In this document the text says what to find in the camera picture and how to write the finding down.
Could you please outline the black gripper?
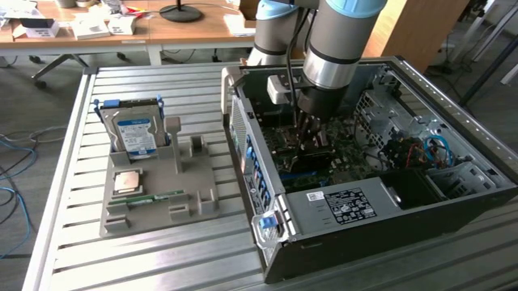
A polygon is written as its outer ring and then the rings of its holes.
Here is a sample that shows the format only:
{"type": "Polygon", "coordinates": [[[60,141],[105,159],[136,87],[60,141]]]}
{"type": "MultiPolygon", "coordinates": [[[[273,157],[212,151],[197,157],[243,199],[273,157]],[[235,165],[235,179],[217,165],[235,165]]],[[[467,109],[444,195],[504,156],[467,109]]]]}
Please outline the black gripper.
{"type": "Polygon", "coordinates": [[[347,90],[348,85],[330,90],[320,87],[301,88],[296,106],[305,114],[319,118],[322,122],[328,122],[342,104],[347,90]]]}

